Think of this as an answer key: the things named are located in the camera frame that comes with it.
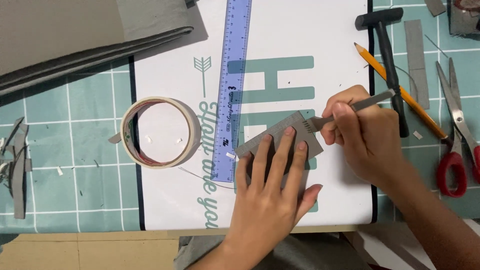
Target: teal grid tablecloth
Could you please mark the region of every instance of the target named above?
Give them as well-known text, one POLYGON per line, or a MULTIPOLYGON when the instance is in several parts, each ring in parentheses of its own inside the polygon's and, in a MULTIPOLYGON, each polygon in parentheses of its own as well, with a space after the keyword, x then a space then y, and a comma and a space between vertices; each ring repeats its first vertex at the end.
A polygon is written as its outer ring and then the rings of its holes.
MULTIPOLYGON (((480 138, 480 42, 451 37, 447 14, 432 17, 423 0, 373 0, 374 11, 396 6, 404 8, 403 21, 421 19, 424 34, 454 59, 465 118, 474 137, 480 138)), ((395 64, 408 70, 403 22, 389 26, 388 32, 395 64)), ((430 94, 428 113, 450 132, 450 116, 435 69, 435 61, 439 60, 448 70, 447 58, 429 40, 424 38, 423 42, 430 94)), ((378 44, 375 49, 380 60, 378 44)), ((408 90, 407 75, 398 75, 408 90)), ((377 74, 375 88, 386 89, 377 74)), ((0 100, 0 137, 9 133, 17 118, 25 116, 30 125, 28 155, 34 167, 27 173, 26 218, 13 218, 12 198, 0 185, 0 233, 139 230, 135 164, 121 145, 107 141, 119 130, 121 117, 132 103, 128 60, 72 74, 24 93, 13 102, 0 100), (62 176, 57 166, 62 168, 62 176)), ((420 170, 432 192, 456 213, 464 218, 480 217, 480 184, 471 175, 462 198, 439 194, 434 175, 447 149, 416 115, 410 110, 407 114, 411 132, 418 131, 423 139, 402 139, 404 154, 420 170)), ((379 190, 378 221, 401 219, 401 213, 379 190)))
POLYGON ((24 220, 13 218, 12 198, 0 185, 0 233, 140 229, 135 164, 122 145, 107 141, 132 104, 128 59, 26 89, 1 104, 0 137, 21 116, 29 124, 33 171, 26 174, 24 220))
MULTIPOLYGON (((388 26, 387 29, 392 42, 395 65, 408 71, 403 22, 421 19, 423 33, 435 42, 436 46, 448 57, 454 60, 465 119, 474 138, 480 139, 480 42, 450 36, 447 13, 433 17, 423 0, 373 0, 373 11, 390 7, 402 7, 404 10, 402 21, 388 26)), ((435 67, 435 62, 439 61, 444 72, 448 73, 448 58, 426 37, 423 38, 423 44, 430 96, 430 109, 427 112, 449 134, 452 132, 451 118, 443 98, 435 67)), ((382 61, 377 42, 375 43, 375 57, 378 61, 382 61)), ((408 76, 398 70, 398 77, 400 84, 409 91, 408 76)), ((386 89, 385 81, 376 73, 375 89, 377 92, 386 89)), ((417 167, 425 184, 432 192, 437 194, 454 212, 463 218, 480 217, 480 184, 472 178, 471 161, 465 160, 465 164, 469 166, 466 168, 468 190, 465 195, 461 198, 441 195, 436 185, 435 172, 440 157, 449 149, 445 145, 440 144, 440 140, 430 132, 411 110, 406 110, 406 113, 410 133, 418 131, 423 136, 423 139, 418 140, 412 135, 402 139, 404 155, 417 167)), ((464 150, 464 158, 468 154, 469 152, 466 148, 464 150)), ((400 211, 394 207, 392 201, 381 190, 378 190, 378 193, 378 221, 402 220, 400 211)))

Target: blue ruler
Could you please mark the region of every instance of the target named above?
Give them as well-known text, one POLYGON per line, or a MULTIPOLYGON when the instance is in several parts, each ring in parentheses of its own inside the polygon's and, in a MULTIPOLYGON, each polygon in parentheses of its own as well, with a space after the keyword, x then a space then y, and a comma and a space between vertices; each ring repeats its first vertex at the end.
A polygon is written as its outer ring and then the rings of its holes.
POLYGON ((212 158, 213 181, 233 182, 235 175, 236 157, 233 149, 238 144, 251 8, 252 0, 227 1, 212 158), (240 73, 228 73, 231 61, 235 61, 235 65, 241 64, 240 73))

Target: pencil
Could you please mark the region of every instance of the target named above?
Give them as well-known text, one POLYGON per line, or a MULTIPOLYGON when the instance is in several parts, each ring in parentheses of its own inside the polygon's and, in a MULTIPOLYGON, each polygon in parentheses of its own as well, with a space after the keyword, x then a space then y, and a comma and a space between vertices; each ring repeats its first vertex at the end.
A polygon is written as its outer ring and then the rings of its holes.
MULTIPOLYGON (((362 46, 355 43, 355 47, 359 54, 367 61, 367 63, 372 66, 377 73, 384 79, 387 79, 385 68, 362 46)), ((418 104, 412 96, 405 91, 405 89, 400 86, 400 93, 403 100, 420 116, 420 118, 425 122, 425 124, 435 133, 439 139, 447 139, 448 135, 435 123, 435 121, 427 114, 427 112, 418 104)))

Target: hammer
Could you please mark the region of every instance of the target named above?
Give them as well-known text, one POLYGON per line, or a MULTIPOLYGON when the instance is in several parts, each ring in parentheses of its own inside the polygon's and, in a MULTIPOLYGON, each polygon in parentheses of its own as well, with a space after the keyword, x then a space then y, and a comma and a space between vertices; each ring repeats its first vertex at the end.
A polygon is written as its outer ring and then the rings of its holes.
POLYGON ((408 137, 408 125, 407 120, 405 119, 405 112, 403 111, 403 99, 400 95, 398 75, 396 74, 395 65, 393 63, 392 45, 388 39, 386 29, 387 23, 400 21, 402 16, 402 8, 375 11, 358 16, 355 20, 355 27, 357 30, 363 30, 369 26, 374 26, 377 31, 380 54, 382 55, 387 74, 387 86, 395 91, 395 95, 391 99, 392 108, 398 113, 400 137, 406 138, 408 137))

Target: cutting mat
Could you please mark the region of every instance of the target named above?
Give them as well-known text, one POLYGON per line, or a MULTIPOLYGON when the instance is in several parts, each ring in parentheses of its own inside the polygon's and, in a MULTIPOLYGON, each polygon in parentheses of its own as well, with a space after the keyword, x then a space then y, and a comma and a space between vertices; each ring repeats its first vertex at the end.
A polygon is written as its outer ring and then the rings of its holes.
MULTIPOLYGON (((450 37, 447 14, 433 18, 423 0, 373 0, 373 5, 374 10, 403 7, 403 19, 421 19, 423 32, 453 57, 465 117, 474 137, 480 138, 480 71, 472 61, 480 58, 480 42, 450 37)), ((390 26, 389 35, 396 65, 408 70, 403 23, 390 26)), ((431 107, 428 113, 450 132, 448 109, 434 66, 440 60, 444 71, 448 70, 447 58, 426 38, 424 46, 431 107)), ((380 59, 378 44, 375 48, 380 59)), ((401 85, 408 89, 407 75, 398 74, 401 85)), ((375 85, 377 91, 386 88, 377 75, 375 85)), ((123 147, 107 141, 118 131, 120 118, 131 103, 126 59, 33 87, 26 90, 25 98, 20 96, 12 103, 1 100, 1 105, 7 105, 0 107, 0 137, 8 134, 15 119, 26 116, 30 125, 28 154, 34 170, 27 173, 25 220, 13 218, 10 194, 0 186, 0 233, 139 230, 135 165, 123 147), (62 176, 57 166, 62 167, 62 176)), ((423 139, 403 139, 403 152, 420 170, 427 186, 460 216, 480 217, 480 184, 471 175, 462 198, 439 194, 434 173, 447 149, 409 110, 407 117, 411 131, 418 131, 423 139)), ((400 212, 379 190, 378 221, 401 219, 400 212)))
MULTIPOLYGON (((480 42, 460 37, 451 37, 447 13, 432 17, 423 0, 373 0, 373 11, 395 7, 402 7, 404 10, 402 21, 387 28, 392 41, 395 65, 408 71, 403 22, 421 19, 423 33, 448 57, 454 60, 465 119, 473 137, 480 139, 480 69, 478 66, 480 42)), ((450 134, 452 132, 451 118, 435 67, 435 61, 439 61, 444 72, 448 73, 448 58, 425 36, 423 44, 430 97, 430 109, 427 110, 427 113, 440 124, 444 131, 450 134)), ((375 57, 378 61, 382 61, 377 42, 375 43, 375 57)), ((409 91, 408 76, 402 71, 397 70, 397 72, 400 84, 409 91)), ((375 73, 375 89, 378 92, 385 88, 385 81, 375 73)), ((403 154, 417 167, 425 184, 432 192, 438 195, 455 213, 463 218, 480 217, 480 184, 472 178, 471 161, 465 160, 465 164, 469 165, 466 169, 468 190, 465 195, 461 198, 450 198, 441 195, 436 185, 435 171, 440 157, 448 149, 440 144, 440 141, 411 110, 406 110, 406 114, 410 133, 418 131, 423 136, 423 139, 418 140, 412 135, 402 139, 403 154)), ((466 156, 468 151, 467 148, 464 149, 464 156, 466 156)), ((381 190, 378 190, 378 221, 399 220, 403 220, 400 211, 394 207, 392 201, 381 190)))
POLYGON ((135 164, 122 145, 107 141, 132 103, 130 89, 123 59, 1 101, 0 137, 21 116, 30 125, 33 171, 26 174, 24 220, 13 218, 12 198, 0 186, 0 233, 140 229, 135 164))

